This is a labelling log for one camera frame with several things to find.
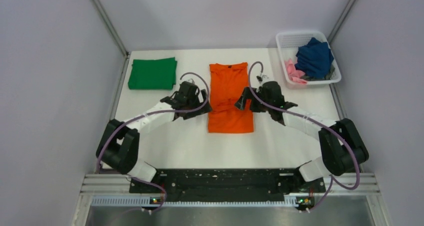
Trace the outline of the orange t-shirt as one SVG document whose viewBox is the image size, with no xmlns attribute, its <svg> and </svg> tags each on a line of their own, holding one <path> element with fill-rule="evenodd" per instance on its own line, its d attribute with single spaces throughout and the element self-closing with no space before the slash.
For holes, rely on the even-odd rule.
<svg viewBox="0 0 424 226">
<path fill-rule="evenodd" d="M 232 65 L 210 64 L 209 133 L 245 134 L 254 132 L 254 116 L 249 110 L 239 110 L 235 103 L 248 86 L 248 63 Z"/>
</svg>

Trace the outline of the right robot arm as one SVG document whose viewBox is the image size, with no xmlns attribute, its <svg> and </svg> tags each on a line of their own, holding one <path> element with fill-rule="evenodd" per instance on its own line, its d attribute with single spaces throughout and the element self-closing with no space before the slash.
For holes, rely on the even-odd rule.
<svg viewBox="0 0 424 226">
<path fill-rule="evenodd" d="M 341 176 L 347 172 L 360 173 L 359 165 L 369 159 L 369 153 L 354 124 L 348 118 L 331 120 L 307 112 L 297 104 L 288 102 L 275 81 L 263 83 L 259 88 L 246 87 L 235 107 L 244 110 L 266 112 L 271 119 L 316 139 L 321 156 L 296 169 L 293 186 L 299 192 L 307 192 L 314 180 L 326 176 Z"/>
</svg>

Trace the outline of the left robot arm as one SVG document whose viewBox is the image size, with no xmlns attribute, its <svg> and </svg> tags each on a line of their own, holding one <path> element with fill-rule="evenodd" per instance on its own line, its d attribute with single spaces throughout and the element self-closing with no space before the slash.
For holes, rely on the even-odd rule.
<svg viewBox="0 0 424 226">
<path fill-rule="evenodd" d="M 122 175 L 141 180 L 149 193 L 160 188 L 157 170 L 139 156 L 140 138 L 156 128 L 211 112 L 209 88 L 200 89 L 193 81 L 184 81 L 172 95 L 166 96 L 150 110 L 126 121 L 110 120 L 103 132 L 95 156 Z"/>
</svg>

